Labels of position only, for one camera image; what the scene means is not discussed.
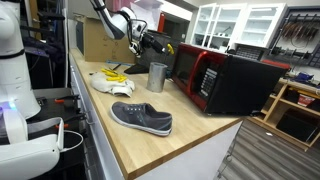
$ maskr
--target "wooden countertop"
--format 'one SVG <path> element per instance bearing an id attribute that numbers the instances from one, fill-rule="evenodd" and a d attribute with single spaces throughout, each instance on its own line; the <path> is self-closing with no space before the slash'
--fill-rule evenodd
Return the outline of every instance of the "wooden countertop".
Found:
<path id="1" fill-rule="evenodd" d="M 241 121 L 238 117 L 212 117 L 203 114 L 168 80 L 165 81 L 163 92 L 151 92 L 146 89 L 147 74 L 128 75 L 136 87 L 131 98 L 99 92 L 90 86 L 89 73 L 100 71 L 102 67 L 107 67 L 107 64 L 84 61 L 78 49 L 70 52 L 126 179 L 134 179 L 148 172 Z M 126 68 L 120 66 L 118 72 Z M 158 137 L 118 124 L 109 114 L 110 107 L 116 101 L 132 104 L 147 102 L 158 111 L 171 113 L 171 134 Z"/>

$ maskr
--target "white sole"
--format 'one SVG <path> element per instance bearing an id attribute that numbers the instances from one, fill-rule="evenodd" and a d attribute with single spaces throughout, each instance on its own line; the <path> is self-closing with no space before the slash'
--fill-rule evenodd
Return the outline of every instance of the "white sole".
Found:
<path id="1" fill-rule="evenodd" d="M 135 125 L 135 124 L 128 124 L 126 122 L 123 122 L 121 121 L 112 111 L 112 107 L 110 108 L 110 112 L 111 112 L 111 115 L 113 117 L 113 119 L 123 125 L 123 126 L 126 126 L 126 127 L 129 127 L 129 128 L 134 128 L 134 129 L 139 129 L 139 130 L 142 130 L 142 131 L 146 131 L 146 132 L 149 132 L 149 133 L 152 133 L 152 134 L 155 134 L 155 135 L 158 135 L 158 136 L 168 136 L 170 133 L 171 133 L 171 128 L 167 131 L 159 131 L 159 130 L 155 130 L 155 129 L 152 129 L 152 128 L 147 128 L 147 127 L 142 127 L 142 126 L 138 126 L 138 125 Z"/>

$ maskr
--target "microwave control panel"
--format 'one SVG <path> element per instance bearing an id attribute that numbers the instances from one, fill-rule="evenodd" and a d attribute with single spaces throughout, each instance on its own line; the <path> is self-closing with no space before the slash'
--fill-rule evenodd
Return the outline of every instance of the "microwave control panel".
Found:
<path id="1" fill-rule="evenodd" d="M 204 98 L 205 100 L 208 100 L 209 94 L 212 90 L 212 87 L 215 83 L 216 77 L 217 77 L 217 72 L 207 68 L 206 73 L 204 75 L 202 84 L 201 84 L 201 90 L 199 92 L 200 96 Z"/>

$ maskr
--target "cardboard box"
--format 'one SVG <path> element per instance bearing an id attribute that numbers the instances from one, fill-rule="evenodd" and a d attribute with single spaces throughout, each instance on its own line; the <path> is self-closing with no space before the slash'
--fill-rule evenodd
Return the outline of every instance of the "cardboard box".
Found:
<path id="1" fill-rule="evenodd" d="M 106 62 L 107 60 L 111 60 L 134 64 L 135 56 L 129 50 L 127 37 L 121 40 L 111 39 L 107 35 L 100 19 L 77 16 L 76 20 L 83 25 L 83 36 L 81 34 L 77 36 L 77 44 L 83 53 L 85 61 Z"/>

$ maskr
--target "red microwave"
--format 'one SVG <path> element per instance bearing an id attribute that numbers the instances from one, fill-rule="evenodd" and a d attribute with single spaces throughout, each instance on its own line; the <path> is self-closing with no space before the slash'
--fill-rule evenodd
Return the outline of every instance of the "red microwave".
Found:
<path id="1" fill-rule="evenodd" d="M 285 69 L 188 44 L 178 46 L 172 79 L 207 114 L 260 112 Z"/>

